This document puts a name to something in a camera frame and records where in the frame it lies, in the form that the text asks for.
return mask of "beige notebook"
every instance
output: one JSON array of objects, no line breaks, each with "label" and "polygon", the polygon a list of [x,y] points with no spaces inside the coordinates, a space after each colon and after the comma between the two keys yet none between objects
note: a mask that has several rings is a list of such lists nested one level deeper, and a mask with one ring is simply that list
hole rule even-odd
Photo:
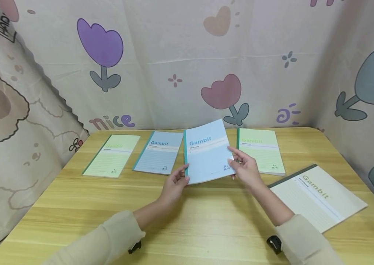
[{"label": "beige notebook", "polygon": [[237,148],[256,159],[260,173],[286,174],[275,131],[238,128]]},{"label": "beige notebook", "polygon": [[295,214],[323,233],[368,206],[318,165],[268,186]]}]

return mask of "tulip print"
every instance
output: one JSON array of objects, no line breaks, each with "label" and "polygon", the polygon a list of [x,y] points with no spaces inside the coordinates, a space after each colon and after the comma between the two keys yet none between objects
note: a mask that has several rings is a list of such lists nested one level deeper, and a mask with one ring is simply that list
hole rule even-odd
[{"label": "tulip print", "polygon": [[116,87],[120,83],[120,75],[108,76],[108,68],[117,65],[122,58],[123,42],[119,33],[114,30],[106,31],[99,24],[91,26],[80,18],[77,23],[78,35],[85,51],[97,64],[101,66],[101,73],[91,71],[92,80],[104,92]]},{"label": "tulip print", "polygon": [[225,116],[224,121],[232,125],[243,125],[243,120],[249,114],[249,104],[243,103],[237,111],[235,104],[240,100],[241,83],[234,74],[229,74],[224,81],[213,82],[212,86],[203,87],[201,95],[209,106],[215,109],[229,109],[231,116]]}]

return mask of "wooden table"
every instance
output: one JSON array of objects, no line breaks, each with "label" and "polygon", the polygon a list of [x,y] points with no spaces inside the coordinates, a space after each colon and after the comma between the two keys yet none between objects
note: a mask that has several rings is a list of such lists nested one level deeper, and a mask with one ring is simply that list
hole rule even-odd
[{"label": "wooden table", "polygon": [[[318,164],[368,203],[368,208],[324,235],[346,264],[374,264],[374,195],[320,131],[275,128],[290,175]],[[92,231],[115,212],[135,210],[158,198],[165,176],[131,168],[151,131],[92,134],[0,246],[0,265],[41,264],[60,248]],[[141,138],[119,179],[81,176],[110,134]],[[227,129],[232,146],[235,129]],[[183,147],[175,167],[183,164]],[[280,177],[262,175],[270,184]],[[265,213],[230,177],[187,187],[172,214],[146,230],[143,247],[115,264],[288,264],[266,245],[274,234]]]}]

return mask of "sleeve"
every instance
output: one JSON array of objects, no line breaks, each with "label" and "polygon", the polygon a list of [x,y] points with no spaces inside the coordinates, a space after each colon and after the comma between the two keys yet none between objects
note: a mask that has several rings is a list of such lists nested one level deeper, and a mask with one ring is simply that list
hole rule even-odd
[{"label": "sleeve", "polygon": [[276,231],[292,265],[343,264],[328,240],[302,215],[294,215]]},{"label": "sleeve", "polygon": [[145,236],[132,212],[118,212],[98,228],[55,253],[44,265],[108,264]]}]

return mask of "green notebook spine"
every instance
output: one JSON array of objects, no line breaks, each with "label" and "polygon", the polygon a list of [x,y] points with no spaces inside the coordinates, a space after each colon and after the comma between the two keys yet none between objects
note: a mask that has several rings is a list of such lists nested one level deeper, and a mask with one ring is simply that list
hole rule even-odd
[{"label": "green notebook spine", "polygon": [[148,146],[148,143],[150,142],[151,138],[153,137],[154,132],[155,132],[155,131],[153,131],[153,132],[150,134],[150,137],[148,138],[146,144],[144,145],[143,150],[141,151],[140,155],[139,155],[138,158],[137,158],[137,161],[136,161],[135,164],[134,164],[133,170],[135,169],[135,167],[137,166],[138,162],[140,161],[140,158],[141,158],[141,156],[143,155],[144,151],[146,150],[146,148],[147,148],[147,146]]},{"label": "green notebook spine", "polygon": [[237,149],[240,149],[240,128],[237,128]]},{"label": "green notebook spine", "polygon": [[183,141],[184,141],[184,164],[188,164],[186,130],[184,130],[184,140]]},{"label": "green notebook spine", "polygon": [[101,146],[100,150],[98,150],[97,153],[95,153],[95,156],[91,159],[91,161],[89,162],[89,164],[87,165],[87,167],[84,169],[84,171],[81,173],[81,175],[84,175],[85,171],[90,167],[91,163],[94,161],[95,157],[98,155],[98,153],[100,153],[100,151],[103,149],[103,147],[105,147],[105,145],[107,144],[107,142],[109,141],[110,137],[112,137],[112,135],[110,135],[108,137],[108,139],[106,140],[106,142]]}]

